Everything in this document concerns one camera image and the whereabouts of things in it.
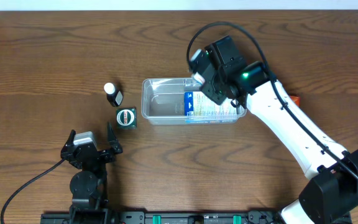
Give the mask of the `green Zam-Buk tin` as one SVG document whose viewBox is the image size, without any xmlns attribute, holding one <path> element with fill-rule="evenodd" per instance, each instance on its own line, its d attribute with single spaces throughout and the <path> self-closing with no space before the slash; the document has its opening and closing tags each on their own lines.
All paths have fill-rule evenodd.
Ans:
<svg viewBox="0 0 358 224">
<path fill-rule="evenodd" d="M 119 129 L 135 129 L 137 127 L 137 111 L 135 108 L 123 108 L 116 111 L 116 122 Z"/>
</svg>

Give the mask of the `dark bottle white cap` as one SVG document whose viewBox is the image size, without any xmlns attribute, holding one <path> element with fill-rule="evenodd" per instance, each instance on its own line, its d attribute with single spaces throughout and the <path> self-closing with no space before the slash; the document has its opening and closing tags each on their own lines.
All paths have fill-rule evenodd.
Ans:
<svg viewBox="0 0 358 224">
<path fill-rule="evenodd" d="M 123 101 L 123 94 L 113 83 L 106 83 L 104 85 L 106 98 L 113 107 L 118 107 Z"/>
</svg>

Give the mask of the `green white medicine box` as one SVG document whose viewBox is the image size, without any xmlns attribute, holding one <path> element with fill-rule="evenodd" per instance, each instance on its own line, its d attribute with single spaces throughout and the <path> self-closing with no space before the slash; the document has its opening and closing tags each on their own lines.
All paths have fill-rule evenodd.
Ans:
<svg viewBox="0 0 358 224">
<path fill-rule="evenodd" d="M 194 73 L 191 75 L 192 79 L 196 80 L 200 85 L 203 85 L 205 83 L 205 79 L 199 74 Z"/>
</svg>

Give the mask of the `clear plastic container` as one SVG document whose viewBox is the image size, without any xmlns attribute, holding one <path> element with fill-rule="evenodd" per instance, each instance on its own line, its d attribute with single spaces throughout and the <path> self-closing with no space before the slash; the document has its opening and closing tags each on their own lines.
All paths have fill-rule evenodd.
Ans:
<svg viewBox="0 0 358 224">
<path fill-rule="evenodd" d="M 200 84 L 191 78 L 149 78 L 142 84 L 142 116 L 154 125 L 182 125 L 186 123 L 184 94 L 200 91 Z M 237 109 L 237 119 L 247 110 Z"/>
</svg>

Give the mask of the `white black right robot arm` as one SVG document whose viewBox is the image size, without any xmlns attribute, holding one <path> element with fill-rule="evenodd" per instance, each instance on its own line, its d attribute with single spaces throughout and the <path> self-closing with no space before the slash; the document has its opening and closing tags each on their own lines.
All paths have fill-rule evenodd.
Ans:
<svg viewBox="0 0 358 224">
<path fill-rule="evenodd" d="M 248 64 L 230 36 L 197 50 L 189 60 L 193 78 L 214 103 L 232 100 L 264 122 L 309 180 L 280 211 L 284 223 L 349 223 L 358 206 L 358 150 L 329 138 L 292 101 L 262 62 Z"/>
</svg>

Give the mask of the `blue fever patch box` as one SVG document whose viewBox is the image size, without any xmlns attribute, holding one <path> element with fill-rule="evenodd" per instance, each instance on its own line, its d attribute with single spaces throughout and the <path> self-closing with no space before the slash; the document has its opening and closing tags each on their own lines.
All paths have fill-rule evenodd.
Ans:
<svg viewBox="0 0 358 224">
<path fill-rule="evenodd" d="M 184 110 L 188 124 L 232 123 L 237 119 L 237 109 L 230 99 L 217 105 L 200 91 L 185 92 Z"/>
</svg>

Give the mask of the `red white medicine box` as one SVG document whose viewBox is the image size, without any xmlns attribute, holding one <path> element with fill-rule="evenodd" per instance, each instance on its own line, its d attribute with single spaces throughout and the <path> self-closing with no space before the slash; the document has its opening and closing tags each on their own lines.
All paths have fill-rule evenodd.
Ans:
<svg viewBox="0 0 358 224">
<path fill-rule="evenodd" d="M 290 98 L 297 106 L 300 106 L 300 98 L 298 96 L 291 96 Z"/>
</svg>

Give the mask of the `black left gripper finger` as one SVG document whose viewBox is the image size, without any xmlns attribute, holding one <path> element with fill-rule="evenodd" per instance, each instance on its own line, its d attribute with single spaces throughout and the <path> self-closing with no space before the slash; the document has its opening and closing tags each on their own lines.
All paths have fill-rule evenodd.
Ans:
<svg viewBox="0 0 358 224">
<path fill-rule="evenodd" d="M 65 147 L 72 147 L 74 145 L 73 142 L 74 142 L 75 135 L 76 135 L 76 131 L 72 129 L 65 143 Z"/>
<path fill-rule="evenodd" d="M 108 139 L 109 145 L 110 145 L 111 149 L 113 150 L 114 154 L 123 153 L 122 146 L 119 143 L 118 138 L 114 134 L 114 130 L 113 130 L 110 122 L 107 123 L 107 139 Z"/>
</svg>

